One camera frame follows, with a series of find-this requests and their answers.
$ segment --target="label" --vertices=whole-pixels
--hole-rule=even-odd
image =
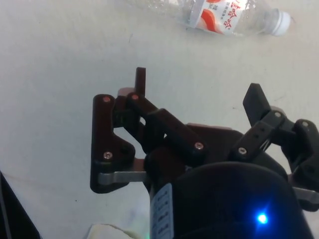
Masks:
[[[151,202],[151,239],[173,239],[173,197],[168,183],[162,187]]]
[[[231,35],[248,0],[205,0],[196,27]]]

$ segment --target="white floor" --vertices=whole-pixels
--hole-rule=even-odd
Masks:
[[[255,82],[292,120],[319,125],[319,1],[268,1],[295,20],[283,37],[223,38],[121,0],[0,2],[0,169],[44,239],[82,239],[92,223],[148,232],[142,185],[89,188],[92,99],[133,86],[138,66],[147,97],[185,123],[246,131]],[[318,213],[307,217],[319,238]]]

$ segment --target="black plastic part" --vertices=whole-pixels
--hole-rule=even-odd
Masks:
[[[167,143],[182,155],[185,164],[195,167],[203,163],[207,154],[205,142],[167,110],[158,109],[145,97],[135,93],[128,95],[127,108],[145,119],[141,143],[145,153],[161,146],[166,134]],[[195,147],[198,142],[203,144],[202,149]]]
[[[249,86],[243,105],[251,126],[261,120],[271,110],[259,84],[251,84]]]
[[[174,239],[313,239],[292,187],[247,163],[204,165],[172,183]],[[257,216],[264,213],[267,224]]]
[[[40,239],[41,236],[0,173],[0,238]]]
[[[300,165],[293,173],[293,177],[308,189],[319,191],[319,133],[311,121],[300,119],[294,130],[300,137],[303,157]]]
[[[100,185],[100,173],[112,173],[130,168],[135,158],[135,148],[113,132],[112,111],[115,100],[109,95],[97,95],[93,100],[91,180],[90,187],[96,193],[108,193],[124,187],[127,183]],[[105,159],[104,153],[113,157]]]
[[[253,127],[234,145],[229,160],[251,162],[261,152],[266,151],[274,140],[274,134],[283,124],[285,117],[283,114],[270,111],[261,120],[257,121]]]

